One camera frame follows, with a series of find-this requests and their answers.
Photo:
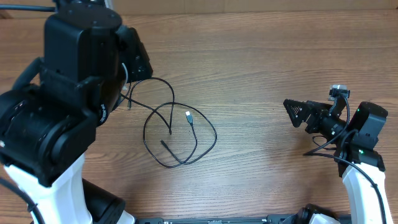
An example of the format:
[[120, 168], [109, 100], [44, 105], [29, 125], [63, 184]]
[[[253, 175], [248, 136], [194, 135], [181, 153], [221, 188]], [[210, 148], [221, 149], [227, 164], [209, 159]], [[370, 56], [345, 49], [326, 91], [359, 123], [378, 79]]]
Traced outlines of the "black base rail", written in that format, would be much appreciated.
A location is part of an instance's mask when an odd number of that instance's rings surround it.
[[137, 218], [138, 224], [309, 224], [331, 223], [352, 224], [351, 215], [337, 215], [335, 212], [308, 203], [295, 214], [269, 214], [266, 217], [234, 218]]

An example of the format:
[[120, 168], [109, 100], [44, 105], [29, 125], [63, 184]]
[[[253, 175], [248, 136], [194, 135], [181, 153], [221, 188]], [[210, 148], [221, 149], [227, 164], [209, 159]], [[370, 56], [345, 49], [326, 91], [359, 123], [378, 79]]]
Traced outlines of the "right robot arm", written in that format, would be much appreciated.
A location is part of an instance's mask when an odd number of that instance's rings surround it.
[[326, 143], [305, 153], [333, 159], [348, 193], [352, 223], [392, 223], [385, 191], [386, 167], [375, 151], [388, 112], [374, 103], [362, 102], [354, 114], [345, 96], [333, 97], [333, 104], [315, 101], [283, 102], [294, 127], [306, 123], [306, 132], [323, 137]]

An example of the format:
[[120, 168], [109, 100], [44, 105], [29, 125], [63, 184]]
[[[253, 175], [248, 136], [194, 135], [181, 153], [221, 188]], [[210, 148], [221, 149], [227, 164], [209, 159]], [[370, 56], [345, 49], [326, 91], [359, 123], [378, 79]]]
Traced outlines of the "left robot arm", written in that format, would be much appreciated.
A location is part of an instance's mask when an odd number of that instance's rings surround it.
[[44, 56], [1, 95], [1, 184], [34, 223], [135, 223], [123, 199], [85, 180], [85, 152], [124, 85], [151, 78], [137, 31], [111, 1], [57, 1]]

